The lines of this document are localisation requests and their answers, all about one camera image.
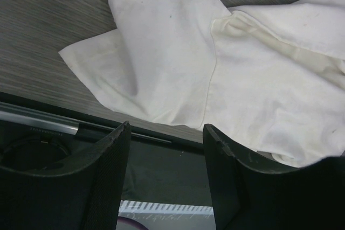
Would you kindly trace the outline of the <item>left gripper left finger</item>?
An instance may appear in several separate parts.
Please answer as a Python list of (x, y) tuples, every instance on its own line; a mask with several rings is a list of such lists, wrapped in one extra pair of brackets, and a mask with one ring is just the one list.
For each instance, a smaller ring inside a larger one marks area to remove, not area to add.
[(1, 167), (1, 229), (115, 229), (131, 126), (39, 170)]

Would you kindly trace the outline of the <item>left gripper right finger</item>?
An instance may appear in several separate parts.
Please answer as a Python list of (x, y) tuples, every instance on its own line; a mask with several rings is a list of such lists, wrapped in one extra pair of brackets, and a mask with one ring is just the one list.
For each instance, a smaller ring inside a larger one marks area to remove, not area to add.
[(211, 124), (203, 146), (217, 229), (344, 229), (344, 158), (294, 168)]

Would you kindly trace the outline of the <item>cream white t shirt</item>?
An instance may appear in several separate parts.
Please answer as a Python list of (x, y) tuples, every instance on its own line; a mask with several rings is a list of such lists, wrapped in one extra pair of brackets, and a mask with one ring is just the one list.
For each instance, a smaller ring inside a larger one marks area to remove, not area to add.
[(227, 8), (108, 0), (116, 29), (59, 52), (106, 108), (303, 167), (344, 153), (344, 0)]

